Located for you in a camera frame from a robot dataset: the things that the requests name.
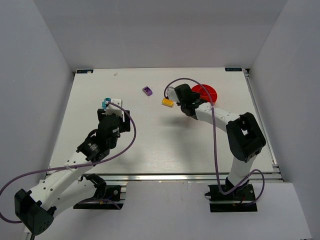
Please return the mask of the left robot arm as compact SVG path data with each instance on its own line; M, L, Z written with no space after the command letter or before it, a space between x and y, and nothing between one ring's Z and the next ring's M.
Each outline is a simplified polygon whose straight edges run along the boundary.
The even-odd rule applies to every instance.
M33 236L46 231L55 217L81 201L108 201L113 191L93 173L84 174L104 160L117 145L121 133L131 130L130 112L108 113L99 109L98 127L92 130L65 164L38 185L14 196L16 216Z

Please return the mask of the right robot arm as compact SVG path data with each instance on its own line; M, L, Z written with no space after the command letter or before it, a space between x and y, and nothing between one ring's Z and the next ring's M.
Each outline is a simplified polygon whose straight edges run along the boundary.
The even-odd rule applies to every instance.
M233 188L243 186L248 181L254 160L266 145L260 126L252 113L237 114L216 107L210 91L204 85L196 87L199 88L197 91L186 83L168 87L166 98L177 103L188 117L226 133L233 161L225 184Z

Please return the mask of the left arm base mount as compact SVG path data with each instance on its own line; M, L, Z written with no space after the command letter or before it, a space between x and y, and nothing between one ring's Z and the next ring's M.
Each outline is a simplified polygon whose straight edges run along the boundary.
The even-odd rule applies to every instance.
M81 176L79 183L93 183L95 192L73 206L75 210L121 210L126 199L125 185L108 184L97 174Z

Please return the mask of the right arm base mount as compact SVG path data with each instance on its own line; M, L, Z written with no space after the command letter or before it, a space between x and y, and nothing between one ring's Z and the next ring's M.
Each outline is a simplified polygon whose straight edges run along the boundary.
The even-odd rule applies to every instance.
M208 192L204 196L209 200L211 213L249 213L257 212L254 188L248 184L237 193L223 195L218 185L209 185Z

